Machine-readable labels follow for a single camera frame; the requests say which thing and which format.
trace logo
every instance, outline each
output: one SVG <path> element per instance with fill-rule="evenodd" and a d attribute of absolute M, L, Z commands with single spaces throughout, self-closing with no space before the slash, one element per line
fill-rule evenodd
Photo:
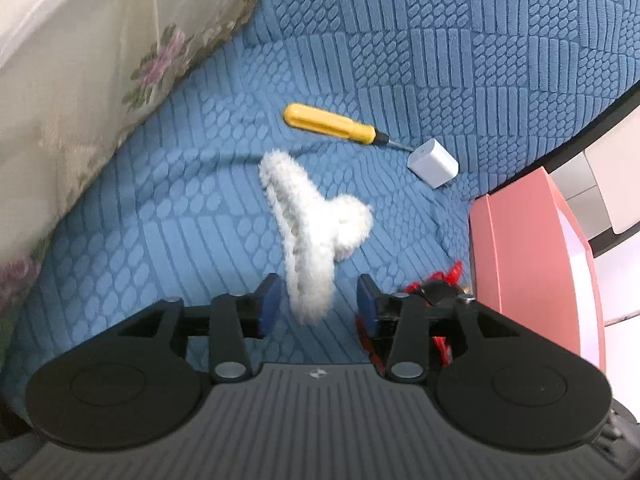
<path fill-rule="evenodd" d="M 322 368 L 316 368 L 315 370 L 311 370 L 309 375 L 314 379 L 322 379 L 325 375 L 328 375 L 328 373 L 325 370 L 322 370 Z"/>

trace red object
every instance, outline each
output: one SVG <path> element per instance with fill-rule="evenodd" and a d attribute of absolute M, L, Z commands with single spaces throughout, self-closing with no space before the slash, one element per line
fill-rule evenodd
<path fill-rule="evenodd" d="M 384 375 L 385 365 L 373 348 L 371 339 L 369 339 L 369 336 L 367 335 L 367 330 L 364 328 L 364 320 L 362 319 L 362 316 L 356 316 L 356 329 L 358 330 L 358 339 L 360 340 L 360 344 L 365 349 L 365 352 L 369 354 L 371 364 L 377 368 L 380 375 Z"/>
<path fill-rule="evenodd" d="M 449 283 L 449 285 L 457 285 L 460 280 L 460 276 L 462 276 L 462 261 L 457 260 L 453 264 L 453 267 L 449 269 L 449 272 L 447 274 L 439 270 L 438 272 L 434 272 L 431 276 L 429 276 L 426 282 L 431 280 L 444 280 L 445 282 Z M 413 282 L 404 288 L 404 292 L 406 292 L 407 294 L 411 294 L 412 292 L 415 292 L 416 290 L 421 288 L 421 286 L 422 283 Z M 358 330 L 358 339 L 360 340 L 360 344 L 369 354 L 371 363 L 377 368 L 380 374 L 384 374 L 385 365 L 373 348 L 371 339 L 367 335 L 367 331 L 364 328 L 364 321 L 361 316 L 356 316 L 356 328 Z M 453 357 L 451 355 L 451 347 L 447 344 L 447 339 L 445 337 L 434 336 L 433 342 L 440 351 L 442 365 L 450 365 L 453 361 Z"/>

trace blue textured blanket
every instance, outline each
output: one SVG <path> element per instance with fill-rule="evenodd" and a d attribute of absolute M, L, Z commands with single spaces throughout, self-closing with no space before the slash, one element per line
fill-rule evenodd
<path fill-rule="evenodd" d="M 56 229 L 24 307 L 2 393 L 24 414 L 43 362 L 158 298 L 206 304 L 283 274 L 257 162 L 283 148 L 327 196 L 374 207 L 372 235 L 337 266 L 329 316 L 286 303 L 255 361 L 358 362 L 357 276 L 386 291 L 456 258 L 468 207 L 578 132 L 640 73 L 638 0 L 261 0 L 251 22 L 139 127 Z M 292 130 L 289 102 L 436 137 L 461 173 L 431 190 L 406 154 Z M 189 359 L 204 366 L 204 346 Z"/>

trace round black disc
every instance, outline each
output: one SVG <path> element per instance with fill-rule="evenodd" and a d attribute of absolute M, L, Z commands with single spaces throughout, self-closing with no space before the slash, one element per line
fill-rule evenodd
<path fill-rule="evenodd" d="M 492 446 L 551 451 L 591 441 L 611 389 L 593 365 L 550 342 L 486 339 L 440 375 L 438 403 L 461 430 Z"/>
<path fill-rule="evenodd" d="M 197 373 L 151 338 L 81 345 L 43 366 L 26 391 L 47 438 L 93 450 L 141 446 L 180 426 L 201 395 Z"/>

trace metal bolt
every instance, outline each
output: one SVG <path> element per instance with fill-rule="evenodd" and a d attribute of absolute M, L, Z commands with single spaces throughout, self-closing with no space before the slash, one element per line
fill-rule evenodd
<path fill-rule="evenodd" d="M 391 373 L 400 379 L 415 379 L 422 375 L 423 369 L 418 363 L 402 361 L 391 367 Z"/>
<path fill-rule="evenodd" d="M 223 379 L 237 379 L 244 375 L 246 367 L 236 361 L 225 361 L 217 364 L 213 371 L 218 377 Z"/>

